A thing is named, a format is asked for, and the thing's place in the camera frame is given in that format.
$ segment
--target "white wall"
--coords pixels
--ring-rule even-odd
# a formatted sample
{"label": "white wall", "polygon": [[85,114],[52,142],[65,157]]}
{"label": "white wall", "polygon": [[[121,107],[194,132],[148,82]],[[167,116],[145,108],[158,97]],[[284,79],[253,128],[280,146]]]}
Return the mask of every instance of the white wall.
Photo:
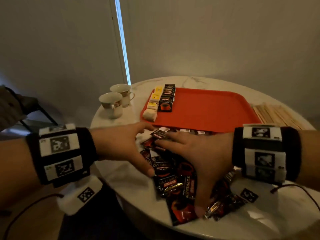
{"label": "white wall", "polygon": [[320,121],[320,0],[120,0],[132,83],[205,76]]}
{"label": "white wall", "polygon": [[0,83],[89,126],[99,95],[126,81],[115,29],[110,0],[0,0]]}

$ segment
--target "pile of sachets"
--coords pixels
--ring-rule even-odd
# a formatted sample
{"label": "pile of sachets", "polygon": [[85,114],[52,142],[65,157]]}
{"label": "pile of sachets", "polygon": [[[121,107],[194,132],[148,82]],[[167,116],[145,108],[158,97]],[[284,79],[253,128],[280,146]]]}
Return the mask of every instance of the pile of sachets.
{"label": "pile of sachets", "polygon": [[[157,146],[155,140],[169,140],[165,133],[176,132],[176,129],[161,127],[151,133],[150,139],[141,143],[145,149],[140,151],[146,161],[153,166],[155,176],[153,177],[156,190],[160,197],[165,198],[174,226],[190,222],[197,218],[194,211],[194,201],[197,191],[197,173],[191,163],[183,157],[174,154],[162,147]],[[180,129],[185,133],[198,136],[212,135],[209,131],[196,131]],[[219,180],[210,198],[205,217],[220,218],[243,206],[246,201],[230,190],[230,184],[235,176],[234,171],[227,173]]]}

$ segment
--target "cup handle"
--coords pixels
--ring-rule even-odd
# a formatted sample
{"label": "cup handle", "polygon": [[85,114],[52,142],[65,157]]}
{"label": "cup handle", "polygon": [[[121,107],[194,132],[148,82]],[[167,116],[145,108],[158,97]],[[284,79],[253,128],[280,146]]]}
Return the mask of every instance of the cup handle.
{"label": "cup handle", "polygon": [[136,96],[136,94],[135,94],[135,93],[133,93],[133,92],[130,92],[130,93],[132,93],[132,94],[133,94],[133,97],[130,99],[130,101],[131,101],[131,100],[133,100],[134,96]]}

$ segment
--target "marble table top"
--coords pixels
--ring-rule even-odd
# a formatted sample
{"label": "marble table top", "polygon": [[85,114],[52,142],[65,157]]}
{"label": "marble table top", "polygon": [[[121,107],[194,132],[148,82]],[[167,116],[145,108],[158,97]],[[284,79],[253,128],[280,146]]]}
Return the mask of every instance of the marble table top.
{"label": "marble table top", "polygon": [[[132,85],[136,94],[131,106],[123,109],[123,115],[115,120],[106,117],[102,106],[96,112],[91,128],[131,124],[139,121],[139,115],[150,92],[157,85],[176,84],[176,87],[231,91],[241,94],[252,104],[267,102],[284,106],[306,129],[314,127],[301,115],[256,90],[212,78],[202,77],[162,77],[138,82]],[[137,136],[138,144],[149,137],[150,132]],[[164,226],[199,238],[209,239],[318,239],[320,236],[320,213],[312,200],[297,187],[286,187],[275,194],[270,193],[272,185],[242,178],[231,185],[233,193],[247,188],[259,197],[254,204],[248,203],[236,212],[226,215],[219,221],[196,219],[192,222],[172,226],[169,211],[164,199],[157,197],[152,179],[142,175],[131,164],[124,161],[97,161],[96,166],[108,184],[135,208]],[[311,189],[308,192],[320,204],[320,193]]]}

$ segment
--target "right hand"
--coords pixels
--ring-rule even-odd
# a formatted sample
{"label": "right hand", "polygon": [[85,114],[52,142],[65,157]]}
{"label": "right hand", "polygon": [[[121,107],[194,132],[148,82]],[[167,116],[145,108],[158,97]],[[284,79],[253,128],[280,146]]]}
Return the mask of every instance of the right hand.
{"label": "right hand", "polygon": [[214,185],[233,169],[233,133],[196,136],[186,132],[168,132],[166,136],[173,141],[157,140],[155,143],[184,157],[197,171],[194,210],[201,218],[207,210]]}

